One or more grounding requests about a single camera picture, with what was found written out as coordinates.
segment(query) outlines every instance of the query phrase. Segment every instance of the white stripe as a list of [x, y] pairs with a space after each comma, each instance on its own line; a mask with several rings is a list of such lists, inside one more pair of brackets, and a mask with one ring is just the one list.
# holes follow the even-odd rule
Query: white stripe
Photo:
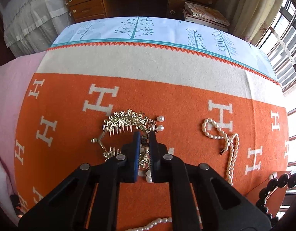
[[170, 147], [169, 150], [168, 150], [168, 153], [171, 154], [171, 155], [173, 155], [174, 152], [175, 152], [175, 148]]
[[190, 86], [284, 107], [281, 87], [259, 75], [211, 58], [128, 45], [50, 50], [38, 73], [122, 77]]

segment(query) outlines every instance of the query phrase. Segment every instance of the book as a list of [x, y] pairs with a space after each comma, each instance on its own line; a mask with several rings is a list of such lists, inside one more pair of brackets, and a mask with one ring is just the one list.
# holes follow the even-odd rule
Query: book
[[184, 7], [193, 17], [203, 18], [224, 26], [230, 25], [227, 19], [218, 10], [187, 2], [184, 4]]
[[226, 27], [221, 27], [221, 26], [216, 25], [214, 23], [204, 21], [201, 18], [193, 17], [190, 14], [188, 14], [185, 9], [183, 9], [182, 11], [183, 11], [183, 15], [184, 15], [184, 20], [187, 22], [193, 22], [193, 23], [197, 23], [197, 24], [201, 24], [201, 25], [210, 27], [210, 28], [215, 28], [215, 29], [221, 30], [223, 32], [228, 32], [228, 29]]

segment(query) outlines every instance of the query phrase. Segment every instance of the white h letter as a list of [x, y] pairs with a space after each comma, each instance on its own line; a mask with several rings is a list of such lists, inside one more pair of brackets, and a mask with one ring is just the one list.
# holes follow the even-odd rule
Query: white h letter
[[100, 95], [97, 99], [96, 104], [89, 104], [89, 101], [85, 101], [83, 111], [86, 112], [86, 109], [91, 109], [91, 110], [105, 112], [106, 116], [110, 116], [112, 113], [113, 105], [109, 104], [108, 107], [104, 107], [104, 106], [101, 106], [101, 102], [105, 93], [110, 93], [112, 94], [112, 97], [116, 97], [118, 90], [119, 90], [119, 87], [115, 87], [114, 89], [97, 88], [95, 84], [92, 84], [89, 90], [89, 94], [92, 94], [93, 92], [99, 92]]
[[286, 156], [289, 154], [289, 144], [290, 141], [284, 141], [284, 145], [287, 147], [287, 152], [284, 153], [284, 158], [286, 158]]
[[39, 92], [40, 92], [40, 91], [38, 91], [38, 92], [36, 93], [37, 88], [38, 88], [38, 85], [40, 84], [40, 87], [42, 87], [44, 81], [45, 81], [44, 79], [43, 79], [43, 81], [37, 81], [37, 79], [35, 79], [35, 81], [33, 82], [34, 85], [36, 84], [35, 91], [33, 92], [32, 90], [30, 90], [28, 96], [33, 95], [33, 96], [35, 96], [36, 99], [37, 99], [37, 98], [38, 98], [38, 94], [39, 94]]
[[26, 214], [27, 211], [28, 211], [27, 201], [24, 200], [24, 199], [20, 196], [19, 193], [18, 193], [18, 196], [19, 196], [19, 200], [20, 200], [21, 207], [22, 207], [22, 208], [21, 208], [21, 211], [22, 211], [24, 214]]
[[254, 164], [253, 164], [252, 167], [248, 167], [248, 165], [246, 165], [245, 175], [247, 175], [247, 173], [249, 171], [252, 171], [252, 170], [255, 170], [255, 169], [257, 169], [257, 170], [260, 169], [261, 161], [256, 165], [257, 154], [262, 155], [262, 146], [260, 146], [260, 149], [255, 149], [255, 150], [250, 150], [250, 147], [248, 148], [247, 158], [250, 158], [250, 155], [255, 155], [255, 157], [254, 157]]
[[33, 193], [34, 193], [34, 194], [37, 194], [37, 195], [39, 196], [39, 199], [38, 199], [38, 200], [36, 200], [35, 197], [33, 198], [33, 201], [34, 201], [35, 203], [38, 203], [39, 201], [41, 201], [41, 200], [43, 199], [43, 196], [42, 196], [41, 194], [38, 193], [38, 191], [35, 189], [35, 187], [33, 187]]
[[[209, 108], [208, 110], [211, 111], [213, 108], [218, 108], [220, 110], [220, 121], [218, 122], [218, 125], [220, 128], [229, 128], [229, 131], [232, 131], [232, 121], [229, 121], [229, 123], [224, 123], [224, 110], [229, 110], [229, 113], [232, 114], [232, 104], [229, 103], [229, 105], [222, 105], [222, 104], [216, 104], [213, 103], [212, 100], [208, 101]], [[212, 129], [212, 124], [208, 123], [208, 130]]]
[[50, 147], [51, 146], [51, 143], [52, 143], [52, 140], [53, 140], [53, 137], [50, 137], [50, 138], [46, 138], [46, 133], [48, 132], [48, 127], [52, 127], [53, 128], [53, 131], [55, 131], [56, 129], [56, 125], [57, 125], [57, 121], [54, 121], [54, 122], [50, 122], [48, 120], [45, 120], [44, 119], [44, 116], [41, 117], [41, 122], [40, 122], [40, 125], [42, 124], [45, 124], [46, 127], [45, 127], [45, 130], [44, 130], [44, 133], [43, 135], [39, 134], [39, 130], [37, 131], [37, 139], [41, 139], [45, 142], [48, 143], [48, 146]]
[[15, 157], [18, 158], [20, 160], [20, 162], [22, 163], [22, 165], [23, 165], [23, 158], [20, 156], [20, 154], [21, 154], [21, 151], [24, 153], [25, 147], [24, 146], [21, 146], [18, 143], [18, 140], [16, 140], [15, 145], [19, 147], [19, 151], [18, 152], [14, 151], [15, 152]]
[[272, 123], [272, 131], [274, 131], [274, 129], [278, 129], [279, 130], [279, 123], [276, 125], [276, 117], [279, 119], [279, 116], [278, 116], [278, 112], [277, 113], [273, 113], [272, 110], [271, 110], [271, 118], [274, 117], [274, 121], [275, 121], [275, 125], [273, 125]]

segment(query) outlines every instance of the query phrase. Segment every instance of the gold hair comb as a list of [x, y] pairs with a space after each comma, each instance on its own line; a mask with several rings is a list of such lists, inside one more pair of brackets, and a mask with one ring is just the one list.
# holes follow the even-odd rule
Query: gold hair comb
[[150, 119], [149, 117], [145, 116], [144, 113], [139, 112], [136, 113], [131, 109], [127, 111], [119, 111], [114, 112], [108, 119], [104, 120], [104, 124], [102, 126], [103, 132], [98, 138], [93, 138], [91, 142], [99, 143], [102, 147], [104, 153], [103, 156], [105, 161], [115, 155], [119, 154], [119, 149], [115, 149], [114, 147], [110, 147], [109, 151], [105, 148], [101, 140], [109, 132], [109, 136], [119, 134], [121, 132], [125, 132], [125, 128], [127, 132], [132, 132], [132, 127], [135, 129], [139, 129], [143, 132], [141, 137], [141, 149], [139, 154], [139, 168], [141, 169], [149, 169], [150, 159], [149, 159], [149, 147], [148, 147], [148, 134], [150, 131], [163, 131], [164, 126], [158, 125], [156, 126], [157, 121], [163, 122], [165, 120], [164, 116], [159, 116], [155, 119]]

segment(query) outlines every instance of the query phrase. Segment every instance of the curtain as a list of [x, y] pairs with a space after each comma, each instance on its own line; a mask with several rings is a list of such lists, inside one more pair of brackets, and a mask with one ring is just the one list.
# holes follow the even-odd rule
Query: curtain
[[230, 22], [229, 33], [255, 45], [276, 17], [283, 0], [218, 0], [215, 9]]

